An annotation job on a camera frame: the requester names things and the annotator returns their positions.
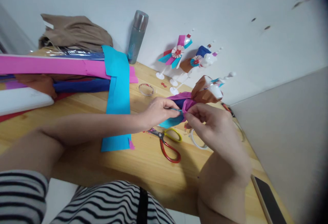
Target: wooden tabletop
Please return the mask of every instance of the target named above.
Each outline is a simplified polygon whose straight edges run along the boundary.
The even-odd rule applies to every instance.
[[[140,63],[136,63],[134,67],[139,83],[130,84],[131,113],[145,110],[148,103],[157,96],[172,96],[169,91],[171,84],[168,77],[159,80],[155,76],[155,70]],[[154,95],[143,96],[138,89],[141,83],[150,84],[155,90]],[[4,89],[4,84],[0,84],[0,89]],[[179,91],[190,92],[191,88],[183,85]],[[108,92],[74,94],[57,101],[52,106],[39,108],[1,122],[0,153],[31,129],[55,118],[76,113],[105,113],[107,98]],[[223,109],[220,103],[212,104],[212,106]],[[101,153],[100,140],[68,149],[56,164],[52,177],[83,186],[112,180],[127,180],[148,190],[164,207],[197,215],[197,176],[212,151],[195,147],[183,123],[175,128],[182,135],[183,142],[176,143],[166,137],[165,139],[181,153],[179,164],[173,164],[163,156],[158,137],[147,132],[140,132],[132,135],[132,141],[136,147],[134,151]],[[269,184],[286,222],[293,223],[246,138],[243,144],[251,158],[253,174]],[[247,223],[267,223],[251,181],[246,189],[245,207]]]

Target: water bottle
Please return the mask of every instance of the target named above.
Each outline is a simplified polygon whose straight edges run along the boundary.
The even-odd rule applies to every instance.
[[[149,16],[143,11],[137,10],[134,15],[133,27],[130,36],[127,59],[130,64],[135,64],[145,35]]]

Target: black phone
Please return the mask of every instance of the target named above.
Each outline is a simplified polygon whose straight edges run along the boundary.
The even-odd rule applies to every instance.
[[[268,224],[287,224],[276,202],[276,199],[273,196],[270,186],[254,175],[251,176],[251,179],[260,199],[260,203]]]

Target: scissors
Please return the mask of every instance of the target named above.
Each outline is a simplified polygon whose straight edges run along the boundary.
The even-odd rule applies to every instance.
[[[174,131],[178,136],[179,136],[179,139],[176,139],[174,137],[172,137],[171,135],[169,135],[167,132],[169,130],[172,130]],[[172,146],[170,146],[168,143],[166,143],[164,141],[164,136],[167,136],[169,137],[171,140],[175,141],[175,142],[182,142],[182,136],[179,134],[179,132],[177,130],[175,130],[174,128],[168,128],[166,129],[164,132],[158,132],[155,128],[151,128],[150,130],[148,130],[149,133],[153,134],[153,135],[156,135],[157,137],[159,137],[160,139],[160,143],[161,143],[161,149],[162,149],[162,153],[163,155],[172,163],[179,163],[181,161],[181,155],[180,153]],[[177,158],[176,159],[172,159],[170,158],[166,152],[165,152],[165,149],[164,149],[164,145],[166,145],[167,147],[169,147],[171,150],[175,151],[177,153]]]

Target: striped shirt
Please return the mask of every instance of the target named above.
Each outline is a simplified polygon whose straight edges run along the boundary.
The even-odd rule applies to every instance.
[[[0,222],[41,223],[48,181],[29,170],[0,172]],[[127,181],[79,187],[55,223],[175,223],[165,208],[143,188]]]

